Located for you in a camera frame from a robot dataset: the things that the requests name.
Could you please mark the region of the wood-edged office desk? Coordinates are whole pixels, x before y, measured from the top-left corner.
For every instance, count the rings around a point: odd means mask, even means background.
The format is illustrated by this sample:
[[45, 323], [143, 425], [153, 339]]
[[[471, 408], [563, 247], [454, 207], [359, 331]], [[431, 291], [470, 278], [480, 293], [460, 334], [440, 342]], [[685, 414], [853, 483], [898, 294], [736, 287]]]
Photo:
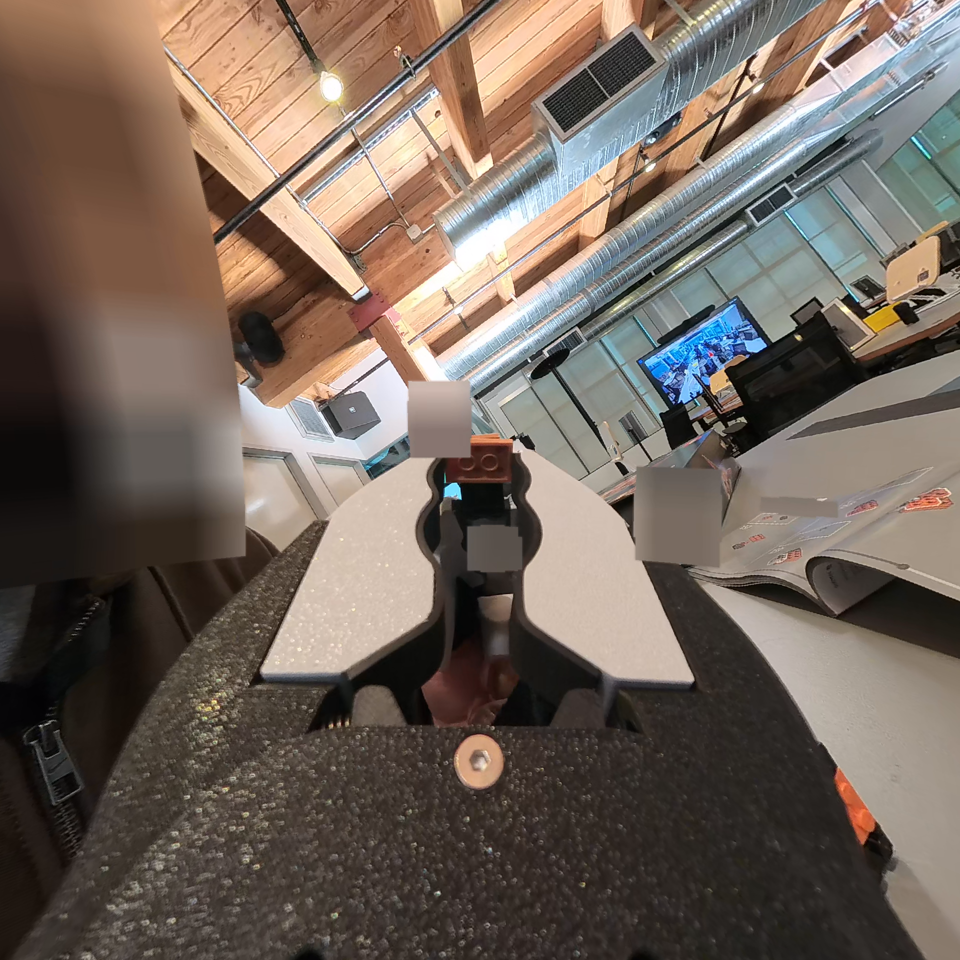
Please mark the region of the wood-edged office desk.
[[852, 356], [861, 364], [869, 364], [949, 330], [959, 321], [958, 295], [924, 308], [918, 317], [916, 323], [905, 324], [899, 320], [886, 327], [854, 349]]

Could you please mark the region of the reddish brown toy plate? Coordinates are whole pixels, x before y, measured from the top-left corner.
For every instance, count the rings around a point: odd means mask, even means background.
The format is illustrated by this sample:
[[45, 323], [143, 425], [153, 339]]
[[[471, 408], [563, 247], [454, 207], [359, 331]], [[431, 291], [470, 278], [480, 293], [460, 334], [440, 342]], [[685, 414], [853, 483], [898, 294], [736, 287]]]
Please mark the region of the reddish brown toy plate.
[[513, 446], [507, 443], [472, 446], [465, 457], [446, 459], [447, 483], [505, 484], [512, 481]]

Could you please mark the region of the light wooden board stand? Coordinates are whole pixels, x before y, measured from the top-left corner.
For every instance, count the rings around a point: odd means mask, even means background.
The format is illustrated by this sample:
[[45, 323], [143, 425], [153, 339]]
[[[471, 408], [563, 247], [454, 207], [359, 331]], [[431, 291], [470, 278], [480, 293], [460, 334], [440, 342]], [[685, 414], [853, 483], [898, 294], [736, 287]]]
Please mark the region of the light wooden board stand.
[[920, 234], [912, 246], [894, 256], [885, 267], [887, 304], [903, 302], [935, 285], [941, 274], [940, 234], [950, 223], [942, 221]]

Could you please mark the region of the large wall monitor screen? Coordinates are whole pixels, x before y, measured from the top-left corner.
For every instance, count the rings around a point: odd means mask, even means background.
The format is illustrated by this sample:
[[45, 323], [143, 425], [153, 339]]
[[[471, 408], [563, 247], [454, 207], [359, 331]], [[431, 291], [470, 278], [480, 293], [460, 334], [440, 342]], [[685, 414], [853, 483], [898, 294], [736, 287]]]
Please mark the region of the large wall monitor screen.
[[711, 377], [738, 356], [757, 354], [772, 341], [739, 297], [687, 328], [679, 326], [637, 361], [669, 406], [702, 395]]

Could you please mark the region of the brown zip hoodie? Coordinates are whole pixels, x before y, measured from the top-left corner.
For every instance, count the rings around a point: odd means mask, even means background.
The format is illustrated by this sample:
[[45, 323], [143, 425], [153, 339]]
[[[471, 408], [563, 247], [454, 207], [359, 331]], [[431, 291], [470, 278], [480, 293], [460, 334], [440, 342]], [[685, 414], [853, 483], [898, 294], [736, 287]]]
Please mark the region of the brown zip hoodie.
[[325, 692], [258, 678], [323, 528], [2, 589], [2, 958], [224, 954]]

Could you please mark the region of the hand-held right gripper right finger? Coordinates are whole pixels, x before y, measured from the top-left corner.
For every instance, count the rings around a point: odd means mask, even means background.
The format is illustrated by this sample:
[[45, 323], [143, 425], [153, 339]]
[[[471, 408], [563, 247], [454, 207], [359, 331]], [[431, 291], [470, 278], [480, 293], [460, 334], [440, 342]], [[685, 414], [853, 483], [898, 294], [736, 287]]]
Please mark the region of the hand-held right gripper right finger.
[[602, 726], [621, 694], [690, 693], [694, 676], [624, 520], [531, 450], [513, 454], [522, 540], [511, 574], [510, 666], [518, 684], [500, 727], [548, 726], [564, 699]]

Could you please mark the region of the white vent grille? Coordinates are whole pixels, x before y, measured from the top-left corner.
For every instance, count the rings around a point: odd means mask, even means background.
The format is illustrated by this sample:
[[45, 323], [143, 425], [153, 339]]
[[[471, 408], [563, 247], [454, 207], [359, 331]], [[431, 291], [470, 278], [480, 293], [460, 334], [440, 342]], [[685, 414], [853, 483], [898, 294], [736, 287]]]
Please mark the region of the white vent grille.
[[746, 207], [750, 222], [760, 227], [791, 207], [797, 201], [790, 183], [783, 183]]

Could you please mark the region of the grey desk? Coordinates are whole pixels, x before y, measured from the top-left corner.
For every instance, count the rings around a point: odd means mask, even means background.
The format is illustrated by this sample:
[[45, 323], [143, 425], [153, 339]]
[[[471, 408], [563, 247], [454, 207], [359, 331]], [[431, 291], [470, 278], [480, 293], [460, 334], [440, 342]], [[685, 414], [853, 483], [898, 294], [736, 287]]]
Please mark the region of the grey desk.
[[651, 565], [697, 686], [642, 691], [630, 958], [958, 958], [958, 613], [854, 625]]

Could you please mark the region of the metal vent box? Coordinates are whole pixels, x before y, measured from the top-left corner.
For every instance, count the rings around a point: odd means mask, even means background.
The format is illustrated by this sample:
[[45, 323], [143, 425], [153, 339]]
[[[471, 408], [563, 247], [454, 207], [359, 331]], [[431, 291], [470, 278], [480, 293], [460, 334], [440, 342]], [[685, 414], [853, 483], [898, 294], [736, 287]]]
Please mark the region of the metal vent box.
[[631, 25], [537, 98], [534, 134], [569, 193], [642, 141], [664, 90], [664, 53]]

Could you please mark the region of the black speaker box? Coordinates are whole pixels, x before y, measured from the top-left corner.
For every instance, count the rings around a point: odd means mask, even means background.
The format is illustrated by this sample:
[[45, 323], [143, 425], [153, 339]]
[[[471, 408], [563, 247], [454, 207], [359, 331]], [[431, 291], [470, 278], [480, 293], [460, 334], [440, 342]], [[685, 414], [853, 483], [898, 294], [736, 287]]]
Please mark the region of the black speaker box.
[[356, 440], [381, 423], [374, 404], [364, 391], [341, 392], [318, 406], [331, 434]]

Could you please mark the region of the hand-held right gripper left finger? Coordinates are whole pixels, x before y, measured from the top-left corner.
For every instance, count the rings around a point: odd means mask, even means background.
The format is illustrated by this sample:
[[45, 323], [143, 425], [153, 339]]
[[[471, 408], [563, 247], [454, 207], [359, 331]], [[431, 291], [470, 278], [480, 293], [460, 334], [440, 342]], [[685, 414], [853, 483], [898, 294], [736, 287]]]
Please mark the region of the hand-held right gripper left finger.
[[268, 683], [320, 683], [353, 706], [390, 691], [431, 724], [423, 685], [445, 661], [445, 588], [425, 532], [439, 460], [411, 458], [332, 514], [261, 664]]

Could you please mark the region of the black floor lamp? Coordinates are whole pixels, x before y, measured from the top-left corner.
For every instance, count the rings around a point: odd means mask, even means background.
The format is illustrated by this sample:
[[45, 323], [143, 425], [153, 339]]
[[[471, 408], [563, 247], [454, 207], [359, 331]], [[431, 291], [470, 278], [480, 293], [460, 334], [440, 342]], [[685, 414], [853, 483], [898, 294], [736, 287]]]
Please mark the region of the black floor lamp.
[[583, 479], [606, 464], [608, 456], [596, 422], [574, 392], [570, 377], [561, 372], [569, 357], [567, 348], [544, 356], [533, 367], [530, 383], [564, 443], [564, 466]]

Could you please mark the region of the black round speaker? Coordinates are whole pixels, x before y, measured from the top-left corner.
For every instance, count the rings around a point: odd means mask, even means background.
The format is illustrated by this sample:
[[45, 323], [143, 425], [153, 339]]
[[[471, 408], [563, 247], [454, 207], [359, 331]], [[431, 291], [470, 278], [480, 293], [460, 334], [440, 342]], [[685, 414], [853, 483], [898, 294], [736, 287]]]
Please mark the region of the black round speaker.
[[239, 381], [240, 385], [253, 390], [262, 383], [258, 365], [277, 364], [284, 357], [285, 348], [273, 322], [261, 312], [242, 314], [238, 329], [242, 340], [232, 343], [234, 362], [240, 372], [246, 374], [246, 378]]

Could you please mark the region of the grey instruction booklet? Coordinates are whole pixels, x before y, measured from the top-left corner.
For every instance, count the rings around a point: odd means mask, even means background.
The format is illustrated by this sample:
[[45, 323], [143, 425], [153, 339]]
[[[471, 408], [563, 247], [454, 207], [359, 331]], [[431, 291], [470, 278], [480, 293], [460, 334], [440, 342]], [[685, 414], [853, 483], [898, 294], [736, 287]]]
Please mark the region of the grey instruction booklet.
[[895, 581], [959, 599], [958, 464], [926, 466], [836, 502], [836, 514], [762, 510], [721, 540], [719, 564], [696, 579], [779, 585], [832, 616]]

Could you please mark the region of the silver air duct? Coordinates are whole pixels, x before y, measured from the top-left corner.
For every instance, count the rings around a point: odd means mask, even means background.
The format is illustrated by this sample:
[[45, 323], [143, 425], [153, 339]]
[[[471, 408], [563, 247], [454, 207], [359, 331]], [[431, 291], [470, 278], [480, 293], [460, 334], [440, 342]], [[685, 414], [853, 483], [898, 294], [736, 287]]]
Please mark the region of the silver air duct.
[[[678, 23], [651, 40], [666, 58], [667, 77], [652, 116], [655, 126], [643, 139], [819, 6], [819, 1], [722, 1], [695, 6], [687, 23]], [[467, 269], [570, 192], [562, 193], [546, 139], [534, 132], [460, 197], [438, 210], [434, 222], [450, 257]]]
[[442, 354], [445, 376], [479, 383], [493, 376], [477, 372], [493, 358], [505, 359], [515, 347], [534, 349], [554, 330], [588, 317], [620, 288], [837, 138], [852, 123], [854, 107], [847, 102], [827, 112], [828, 105], [786, 106], [733, 141]]

